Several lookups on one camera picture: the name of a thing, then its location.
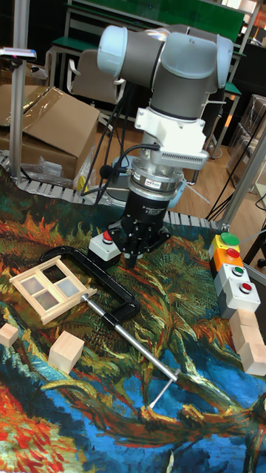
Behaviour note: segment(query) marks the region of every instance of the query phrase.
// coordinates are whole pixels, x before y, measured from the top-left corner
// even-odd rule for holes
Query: gray robot arm
[[[138,109],[135,127],[144,131],[132,161],[129,198],[119,223],[127,241],[119,249],[137,255],[158,246],[163,217],[183,181],[183,168],[202,169],[208,153],[201,116],[210,93],[225,87],[233,43],[219,35],[185,25],[135,33],[125,27],[105,29],[98,48],[98,67],[114,77],[151,89],[149,107]]]

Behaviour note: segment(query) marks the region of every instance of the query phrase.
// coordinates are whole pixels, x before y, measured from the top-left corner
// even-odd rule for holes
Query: chair
[[[83,51],[78,61],[78,68],[75,62],[70,59],[66,87],[70,94],[80,95],[94,101],[113,103],[119,102],[123,96],[126,81],[124,79],[114,79],[110,74],[101,72],[97,65],[97,50]],[[99,121],[106,125],[108,115],[100,112]]]

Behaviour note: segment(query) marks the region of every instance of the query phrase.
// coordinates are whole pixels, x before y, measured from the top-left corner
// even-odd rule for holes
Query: wooden frame
[[[65,278],[52,283],[43,273],[52,266],[56,266]],[[97,289],[85,287],[60,256],[10,278],[10,282],[38,312],[43,325],[79,304],[82,295],[90,297],[97,292]]]

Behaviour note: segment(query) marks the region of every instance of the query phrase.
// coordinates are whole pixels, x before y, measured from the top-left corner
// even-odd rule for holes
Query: patterned cloth
[[[172,384],[85,304],[43,326],[9,278],[49,248],[86,251],[121,210],[66,203],[18,190],[0,169],[0,318],[19,330],[0,346],[0,470],[32,473],[265,473],[266,380],[243,373],[221,320],[208,264],[214,231],[172,226],[173,237],[126,268],[109,270],[141,310],[123,326],[173,370]],[[114,307],[69,264],[94,300]],[[63,330],[85,341],[69,375],[47,364]]]

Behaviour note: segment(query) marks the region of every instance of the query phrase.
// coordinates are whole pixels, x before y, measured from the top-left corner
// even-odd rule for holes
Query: light wood cube
[[[239,325],[232,333],[233,344],[236,353],[245,345],[245,343],[264,345],[262,334],[258,327],[248,327],[247,325]]]
[[[248,375],[266,375],[266,345],[246,343],[239,354],[243,369]]]
[[[10,324],[4,324],[3,327],[0,328],[0,344],[1,345],[4,345],[5,347],[10,348],[17,338],[18,338],[18,328]]]
[[[69,374],[81,357],[83,346],[83,340],[64,331],[51,346],[48,363]]]
[[[237,309],[236,312],[230,318],[229,324],[230,324],[232,333],[235,330],[238,330],[238,327],[240,325],[246,325],[247,327],[259,328],[259,324],[256,319],[255,312],[251,312],[250,310],[244,310],[244,309]]]

